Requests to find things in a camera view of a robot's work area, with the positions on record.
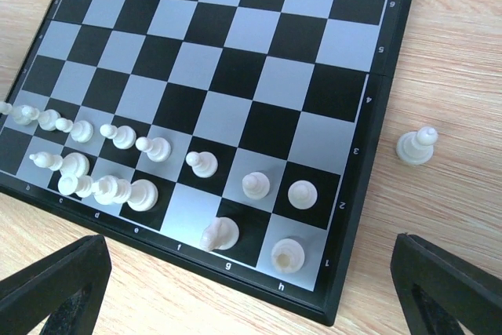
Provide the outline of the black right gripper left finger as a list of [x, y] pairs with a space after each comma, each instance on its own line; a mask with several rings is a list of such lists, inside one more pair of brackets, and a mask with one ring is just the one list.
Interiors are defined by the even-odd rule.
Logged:
[[111, 274], [102, 235], [87, 235], [1, 281], [1, 333], [91, 334]]

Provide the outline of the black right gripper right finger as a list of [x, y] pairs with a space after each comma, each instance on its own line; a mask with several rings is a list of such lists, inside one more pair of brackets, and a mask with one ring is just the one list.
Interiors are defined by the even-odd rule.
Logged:
[[501, 280], [420, 236], [397, 236], [391, 277], [411, 334], [501, 333]]

